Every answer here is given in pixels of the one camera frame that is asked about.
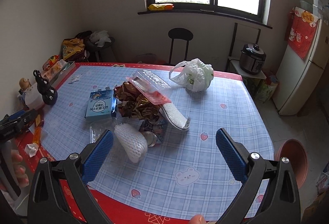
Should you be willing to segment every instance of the dining table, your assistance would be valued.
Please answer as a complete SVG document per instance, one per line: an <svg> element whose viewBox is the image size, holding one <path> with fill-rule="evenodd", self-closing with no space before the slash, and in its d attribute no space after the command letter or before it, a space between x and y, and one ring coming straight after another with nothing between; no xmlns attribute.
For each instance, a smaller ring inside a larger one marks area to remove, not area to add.
<svg viewBox="0 0 329 224"><path fill-rule="evenodd" d="M58 99L44 106L41 145L36 155L24 151L32 143L27 131L15 139L20 154L34 172L42 157L49 161L80 153L90 143L90 125L85 119L90 93L114 89L138 70L155 73L172 88L171 102L190 118L190 128L179 130L168 125L160 145L147 150L139 163L132 163L120 145L113 147L88 188L113 223L187 224L196 214L216 221L241 188L216 146L218 129L225 128L232 139L249 152L274 159L274 147L262 118L238 74L214 71L209 88L191 92L170 81L171 66L130 63L75 63L57 84ZM172 76L178 75L182 67ZM142 121L121 117L136 130ZM246 217L253 217L267 187L263 180ZM66 180L60 180L70 213L85 221Z"/></svg>

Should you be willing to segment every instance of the rice cooker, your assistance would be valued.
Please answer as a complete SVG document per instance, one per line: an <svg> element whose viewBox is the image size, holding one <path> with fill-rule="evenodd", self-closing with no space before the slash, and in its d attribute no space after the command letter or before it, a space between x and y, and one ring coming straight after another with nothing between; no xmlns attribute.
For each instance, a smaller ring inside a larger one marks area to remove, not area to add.
<svg viewBox="0 0 329 224"><path fill-rule="evenodd" d="M256 44L245 44L241 50L240 67L247 73L258 74L265 63L266 54Z"/></svg>

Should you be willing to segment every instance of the shelf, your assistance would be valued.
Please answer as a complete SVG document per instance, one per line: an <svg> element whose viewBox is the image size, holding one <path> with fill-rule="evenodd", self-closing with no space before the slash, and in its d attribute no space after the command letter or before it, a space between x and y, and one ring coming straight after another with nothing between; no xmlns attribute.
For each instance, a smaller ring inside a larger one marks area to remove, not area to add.
<svg viewBox="0 0 329 224"><path fill-rule="evenodd" d="M240 76L245 77L245 78L257 78L257 79L263 79L263 80L266 79L266 75L262 71L258 74L250 74L250 73L247 73L244 70L242 70L241 67L240 67L238 58L228 57L228 59L232 63L235 71Z"/></svg>
<svg viewBox="0 0 329 224"><path fill-rule="evenodd" d="M215 16L221 16L221 17L227 17L227 18L232 18L236 20L241 20L241 21L246 21L249 23L256 24L258 26L266 27L268 29L272 29L272 26L268 26L266 24L263 24L262 22L250 20L244 17L240 16L235 16L227 13L221 13L221 12L214 12L214 11L203 11L203 10L178 10L178 9L173 9L173 10L163 10L163 11L140 11L138 12L138 15L143 15L143 14L154 14L154 13L199 13L199 14L208 14L208 15L215 15Z"/></svg>

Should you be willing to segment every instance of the white refrigerator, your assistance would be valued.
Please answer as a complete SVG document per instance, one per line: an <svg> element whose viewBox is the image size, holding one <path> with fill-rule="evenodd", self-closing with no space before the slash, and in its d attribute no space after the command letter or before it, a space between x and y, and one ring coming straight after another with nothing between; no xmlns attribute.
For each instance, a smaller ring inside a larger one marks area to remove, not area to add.
<svg viewBox="0 0 329 224"><path fill-rule="evenodd" d="M304 59L288 45L276 77L279 85L273 101L280 115L294 115L315 89L329 58L329 26L319 19Z"/></svg>

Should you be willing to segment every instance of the black stool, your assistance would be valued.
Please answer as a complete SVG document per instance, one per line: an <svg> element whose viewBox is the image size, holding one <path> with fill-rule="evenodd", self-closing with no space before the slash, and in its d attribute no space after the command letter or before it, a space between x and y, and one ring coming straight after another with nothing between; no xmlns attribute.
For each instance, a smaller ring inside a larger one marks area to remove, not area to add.
<svg viewBox="0 0 329 224"><path fill-rule="evenodd" d="M172 48L174 46L174 39L182 39L186 41L186 50L185 50L185 58L184 58L184 61L186 61L187 51L189 49L189 41L193 39L193 34L191 33L191 31L184 28L174 28L168 32L168 36L171 38L171 48L169 55L169 63L165 65L172 65L170 62L172 56Z"/></svg>

